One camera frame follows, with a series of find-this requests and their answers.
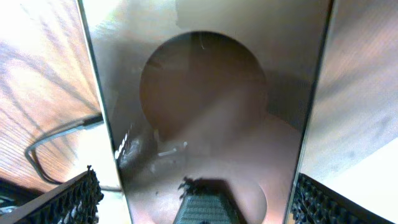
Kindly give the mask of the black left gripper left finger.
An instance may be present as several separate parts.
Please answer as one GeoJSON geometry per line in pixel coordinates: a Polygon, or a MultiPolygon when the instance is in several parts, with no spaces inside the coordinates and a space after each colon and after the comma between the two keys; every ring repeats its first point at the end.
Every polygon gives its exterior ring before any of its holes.
{"type": "Polygon", "coordinates": [[[104,198],[96,172],[87,170],[51,191],[1,216],[1,223],[98,223],[98,208],[104,198]]]}

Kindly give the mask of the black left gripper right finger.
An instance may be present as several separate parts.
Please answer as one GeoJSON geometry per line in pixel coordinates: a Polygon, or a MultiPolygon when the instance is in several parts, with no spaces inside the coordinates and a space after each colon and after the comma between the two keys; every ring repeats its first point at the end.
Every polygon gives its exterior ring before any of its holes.
{"type": "Polygon", "coordinates": [[[298,175],[290,213],[293,221],[301,224],[390,222],[303,173],[298,175]]]}

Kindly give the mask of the rose gold Galaxy smartphone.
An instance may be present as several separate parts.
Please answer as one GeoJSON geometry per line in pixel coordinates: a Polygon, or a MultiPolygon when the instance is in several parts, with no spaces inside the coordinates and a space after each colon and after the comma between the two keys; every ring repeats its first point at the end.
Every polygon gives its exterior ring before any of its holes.
{"type": "Polygon", "coordinates": [[[333,1],[78,1],[131,223],[284,223],[333,1]]]}

